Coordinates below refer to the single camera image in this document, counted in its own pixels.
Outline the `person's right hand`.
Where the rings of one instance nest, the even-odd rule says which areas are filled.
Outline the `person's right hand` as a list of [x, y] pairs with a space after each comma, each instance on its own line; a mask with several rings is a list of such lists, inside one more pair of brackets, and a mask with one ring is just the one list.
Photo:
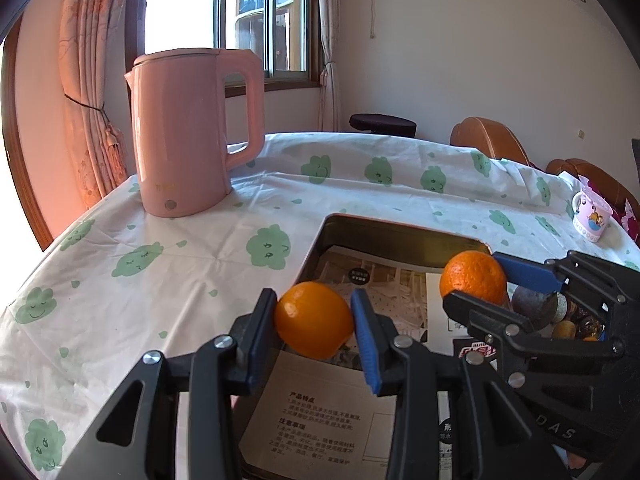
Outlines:
[[569, 470], [578, 470], [586, 466], [587, 460], [574, 453], [567, 452], [567, 468]]

